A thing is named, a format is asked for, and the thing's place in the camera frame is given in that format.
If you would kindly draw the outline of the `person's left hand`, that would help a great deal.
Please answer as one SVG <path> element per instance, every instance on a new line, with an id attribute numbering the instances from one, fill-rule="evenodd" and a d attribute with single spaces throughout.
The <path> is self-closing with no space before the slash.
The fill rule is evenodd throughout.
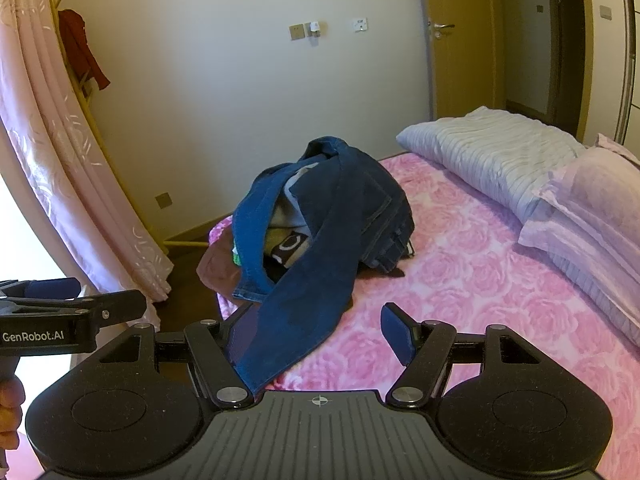
<path id="1" fill-rule="evenodd" d="M 0 445 L 4 450 L 15 450 L 20 444 L 17 429 L 22 422 L 22 406 L 25 402 L 22 382 L 13 376 L 2 380 L 0 387 Z"/>

